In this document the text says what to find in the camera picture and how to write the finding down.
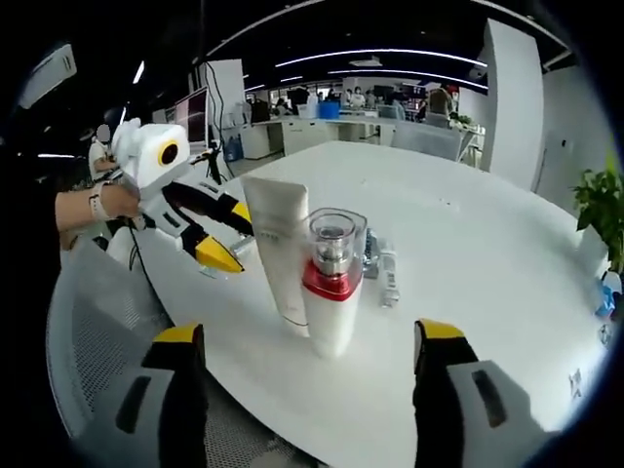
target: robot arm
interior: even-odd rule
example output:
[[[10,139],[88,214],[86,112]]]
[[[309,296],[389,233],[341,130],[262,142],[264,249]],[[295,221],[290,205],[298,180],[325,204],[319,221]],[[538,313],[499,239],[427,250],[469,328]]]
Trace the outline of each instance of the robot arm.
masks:
[[[188,216],[186,208],[252,236],[247,207],[207,181],[194,182],[190,146],[180,125],[123,123],[113,136],[113,154],[124,183],[138,191],[146,224],[173,238],[200,264],[230,273],[244,270],[236,255]]]

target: white wall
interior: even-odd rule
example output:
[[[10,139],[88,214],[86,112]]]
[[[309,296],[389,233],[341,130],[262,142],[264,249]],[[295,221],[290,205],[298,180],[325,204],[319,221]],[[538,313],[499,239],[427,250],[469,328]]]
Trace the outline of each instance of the white wall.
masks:
[[[467,88],[459,88],[457,112],[467,115],[473,122],[488,127],[488,95],[482,95]]]
[[[544,94],[532,36],[493,19],[485,34],[487,125],[482,167],[531,190],[542,150]]]
[[[545,152],[536,193],[573,213],[573,193],[586,169],[601,171],[615,143],[601,104],[578,66],[543,76]],[[556,151],[565,141],[569,151]]]

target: bottle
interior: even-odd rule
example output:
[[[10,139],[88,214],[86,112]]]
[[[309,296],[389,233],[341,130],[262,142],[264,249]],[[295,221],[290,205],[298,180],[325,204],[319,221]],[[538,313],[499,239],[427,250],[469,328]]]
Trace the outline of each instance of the bottle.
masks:
[[[316,353],[341,356],[353,334],[362,290],[367,220],[360,214],[320,209],[307,221],[301,293]]]
[[[308,217],[308,189],[298,183],[246,175],[243,190],[262,267],[284,325],[308,335],[300,294],[301,226]]]

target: small bottle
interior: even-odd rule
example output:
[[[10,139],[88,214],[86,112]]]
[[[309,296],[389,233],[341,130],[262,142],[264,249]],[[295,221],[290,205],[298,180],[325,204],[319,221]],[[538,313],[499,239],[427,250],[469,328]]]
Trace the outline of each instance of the small bottle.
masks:
[[[393,307],[399,301],[397,286],[397,253],[387,239],[379,239],[379,279],[381,281],[381,306]]]
[[[341,356],[353,334],[362,290],[366,219],[337,209],[309,217],[308,254],[301,293],[314,350]]]

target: desk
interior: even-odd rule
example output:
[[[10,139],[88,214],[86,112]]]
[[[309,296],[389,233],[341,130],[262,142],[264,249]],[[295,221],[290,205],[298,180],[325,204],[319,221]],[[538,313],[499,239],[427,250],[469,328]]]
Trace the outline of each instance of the desk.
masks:
[[[246,159],[259,159],[284,150],[285,155],[310,148],[327,141],[366,141],[390,146],[398,124],[413,126],[414,132],[424,132],[430,126],[383,117],[341,115],[338,119],[301,119],[286,116],[245,126],[241,131]],[[455,129],[436,132],[457,133]]]
[[[310,210],[366,215],[395,243],[402,295],[381,309],[365,280],[351,345],[326,362],[283,327],[256,252],[244,273],[211,279],[189,255],[139,233],[172,319],[205,325],[207,368],[257,419],[330,466],[413,467],[412,331],[426,317],[460,327],[480,359],[525,388],[545,430],[565,424],[568,376],[592,359],[600,326],[573,260],[571,215],[494,175],[371,144],[326,143],[253,174],[306,184]],[[226,187],[243,197],[238,179]],[[226,245],[236,238],[202,224]]]
[[[340,115],[349,116],[362,116],[362,117],[379,117],[379,112],[376,109],[351,109],[348,107],[342,107],[340,109]]]

